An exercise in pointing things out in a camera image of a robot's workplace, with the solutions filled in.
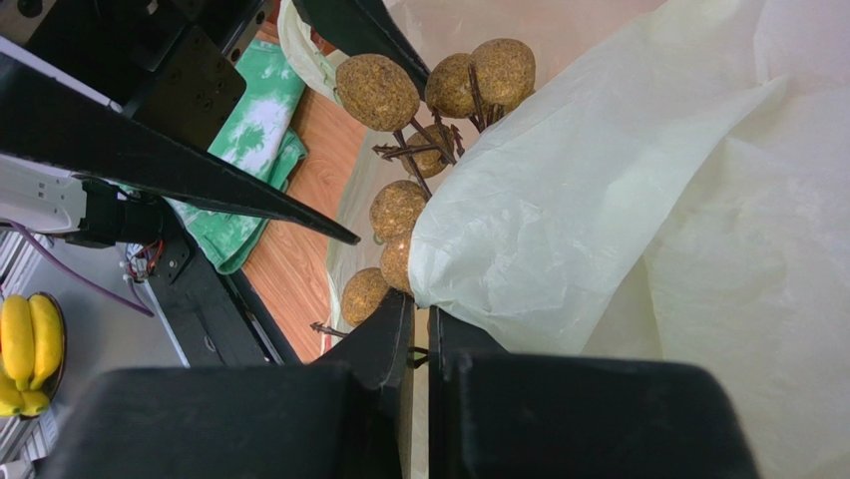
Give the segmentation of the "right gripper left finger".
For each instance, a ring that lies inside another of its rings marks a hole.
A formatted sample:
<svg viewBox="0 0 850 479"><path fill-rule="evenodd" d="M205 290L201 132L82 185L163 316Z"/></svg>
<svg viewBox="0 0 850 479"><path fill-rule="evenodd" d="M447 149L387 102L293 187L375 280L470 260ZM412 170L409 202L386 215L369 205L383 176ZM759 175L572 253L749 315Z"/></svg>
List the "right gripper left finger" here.
<svg viewBox="0 0 850 479"><path fill-rule="evenodd" d="M96 378L43 478L405 478L415 305L388 292L308 364L120 369Z"/></svg>

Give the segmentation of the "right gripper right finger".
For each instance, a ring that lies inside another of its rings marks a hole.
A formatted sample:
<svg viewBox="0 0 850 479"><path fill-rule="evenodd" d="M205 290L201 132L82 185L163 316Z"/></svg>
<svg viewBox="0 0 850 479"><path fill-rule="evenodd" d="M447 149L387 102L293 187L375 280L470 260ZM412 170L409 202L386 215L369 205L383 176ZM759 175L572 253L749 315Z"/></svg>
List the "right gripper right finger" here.
<svg viewBox="0 0 850 479"><path fill-rule="evenodd" d="M755 478L730 399L691 364L510 353L429 312L434 478Z"/></svg>

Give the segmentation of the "fake brown grapes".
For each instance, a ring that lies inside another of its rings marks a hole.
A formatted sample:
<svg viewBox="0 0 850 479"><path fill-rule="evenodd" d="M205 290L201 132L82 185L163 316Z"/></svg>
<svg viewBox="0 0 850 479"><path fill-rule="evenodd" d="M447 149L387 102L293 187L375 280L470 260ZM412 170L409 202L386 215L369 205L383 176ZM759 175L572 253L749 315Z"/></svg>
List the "fake brown grapes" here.
<svg viewBox="0 0 850 479"><path fill-rule="evenodd" d="M426 76L422 91L395 61L359 54L335 71L338 103L367 130L340 202L363 234L352 252L331 247L331 316L312 329L329 350L376 313L390 292L411 294L411 238L427 202L478 135L535 92L537 62L513 38L454 53Z"/></svg>

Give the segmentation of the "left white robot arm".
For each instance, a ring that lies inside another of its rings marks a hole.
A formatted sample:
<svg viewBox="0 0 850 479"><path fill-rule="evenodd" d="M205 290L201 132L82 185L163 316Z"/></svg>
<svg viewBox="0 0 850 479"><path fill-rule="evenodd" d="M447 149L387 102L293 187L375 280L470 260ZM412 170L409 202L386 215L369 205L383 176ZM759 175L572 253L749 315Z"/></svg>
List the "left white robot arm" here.
<svg viewBox="0 0 850 479"><path fill-rule="evenodd" d="M1 225L87 247L161 237L168 200L357 236L210 152L271 1L5 1Z"/></svg>

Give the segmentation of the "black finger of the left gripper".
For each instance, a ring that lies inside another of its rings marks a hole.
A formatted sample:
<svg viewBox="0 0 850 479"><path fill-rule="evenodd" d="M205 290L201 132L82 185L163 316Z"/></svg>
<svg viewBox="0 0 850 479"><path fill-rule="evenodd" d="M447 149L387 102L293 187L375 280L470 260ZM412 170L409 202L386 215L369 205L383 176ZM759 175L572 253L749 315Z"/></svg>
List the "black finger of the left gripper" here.
<svg viewBox="0 0 850 479"><path fill-rule="evenodd" d="M325 41L348 56L379 54L410 77L420 99L430 69L380 0L295 0L295 9Z"/></svg>

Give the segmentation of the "avocado print plastic bag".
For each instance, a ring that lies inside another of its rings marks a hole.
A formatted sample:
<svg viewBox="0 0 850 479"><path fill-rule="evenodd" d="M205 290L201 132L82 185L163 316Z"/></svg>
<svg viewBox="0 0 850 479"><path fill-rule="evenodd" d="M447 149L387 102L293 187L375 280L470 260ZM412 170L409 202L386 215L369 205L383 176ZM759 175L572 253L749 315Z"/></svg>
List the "avocado print plastic bag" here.
<svg viewBox="0 0 850 479"><path fill-rule="evenodd" d="M765 478L849 474L849 5L389 1L537 90L430 184L416 301L512 352L697 364Z"/></svg>

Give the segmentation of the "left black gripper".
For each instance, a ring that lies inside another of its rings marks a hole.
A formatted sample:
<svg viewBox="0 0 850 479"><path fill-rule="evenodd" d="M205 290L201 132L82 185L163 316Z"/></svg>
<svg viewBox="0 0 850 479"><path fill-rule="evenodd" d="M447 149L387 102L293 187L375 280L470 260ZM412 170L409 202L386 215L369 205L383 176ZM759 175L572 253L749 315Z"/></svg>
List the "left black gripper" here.
<svg viewBox="0 0 850 479"><path fill-rule="evenodd" d="M2 37L124 115L2 55L2 154L358 243L326 215L202 151L246 90L235 64L265 19L265 2L253 0L2 2Z"/></svg>

